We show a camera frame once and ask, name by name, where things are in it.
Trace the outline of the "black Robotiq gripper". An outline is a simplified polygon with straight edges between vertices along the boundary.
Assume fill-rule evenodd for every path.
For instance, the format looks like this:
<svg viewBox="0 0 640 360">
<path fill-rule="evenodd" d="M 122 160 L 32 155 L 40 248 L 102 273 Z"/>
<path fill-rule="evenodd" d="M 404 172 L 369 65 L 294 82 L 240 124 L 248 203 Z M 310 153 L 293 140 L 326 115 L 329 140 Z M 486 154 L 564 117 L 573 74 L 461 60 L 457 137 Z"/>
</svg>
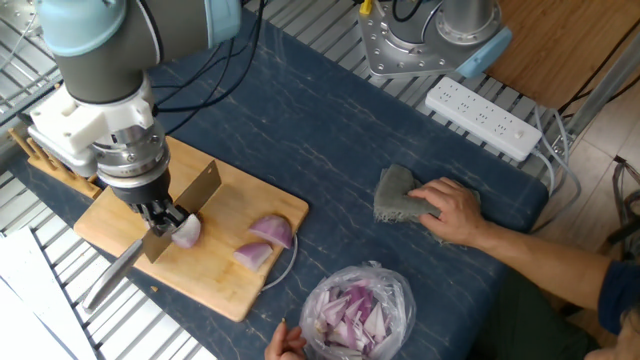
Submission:
<svg viewBox="0 0 640 360">
<path fill-rule="evenodd" d="M 155 180 L 133 188 L 114 187 L 115 196 L 127 204 L 134 204 L 138 213 L 150 228 L 157 228 L 157 235 L 177 230 L 189 217 L 189 212 L 180 205 L 174 205 L 169 195 L 171 176 L 165 170 Z M 163 201 L 160 205 L 154 201 Z"/>
</svg>

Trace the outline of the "person left hand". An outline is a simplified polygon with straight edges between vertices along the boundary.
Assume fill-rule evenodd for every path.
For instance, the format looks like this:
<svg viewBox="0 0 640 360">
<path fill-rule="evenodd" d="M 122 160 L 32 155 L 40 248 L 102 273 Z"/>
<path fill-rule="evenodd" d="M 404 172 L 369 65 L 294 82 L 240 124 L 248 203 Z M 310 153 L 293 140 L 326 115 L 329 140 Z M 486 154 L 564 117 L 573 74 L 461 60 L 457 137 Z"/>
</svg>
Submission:
<svg viewBox="0 0 640 360">
<path fill-rule="evenodd" d="M 264 359 L 306 360 L 304 353 L 306 343 L 307 340 L 302 336 L 302 329 L 299 326 L 289 328 L 286 320 L 282 319 L 264 351 Z"/>
</svg>

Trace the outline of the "person right hand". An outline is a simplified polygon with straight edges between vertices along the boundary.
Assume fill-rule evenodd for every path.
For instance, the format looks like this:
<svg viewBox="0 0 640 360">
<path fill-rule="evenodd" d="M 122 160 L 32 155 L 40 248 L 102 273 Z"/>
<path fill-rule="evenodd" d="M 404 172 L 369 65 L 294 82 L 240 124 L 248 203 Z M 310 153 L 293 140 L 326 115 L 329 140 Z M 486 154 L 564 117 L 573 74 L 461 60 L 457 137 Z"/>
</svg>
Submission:
<svg viewBox="0 0 640 360">
<path fill-rule="evenodd" d="M 432 180 L 408 195 L 426 200 L 440 211 L 438 216 L 420 215 L 419 220 L 445 241 L 473 246 L 490 228 L 473 193 L 454 180 L 446 177 Z"/>
</svg>

